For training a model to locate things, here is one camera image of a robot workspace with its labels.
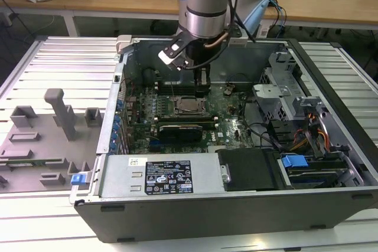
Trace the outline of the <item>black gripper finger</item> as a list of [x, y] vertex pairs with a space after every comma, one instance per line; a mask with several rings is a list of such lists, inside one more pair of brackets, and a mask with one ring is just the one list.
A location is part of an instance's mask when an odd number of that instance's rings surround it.
[[210, 68], [203, 68], [204, 95], [207, 96], [211, 88]]
[[195, 71], [195, 96], [202, 98], [203, 91], [202, 91], [202, 69], [198, 68]]

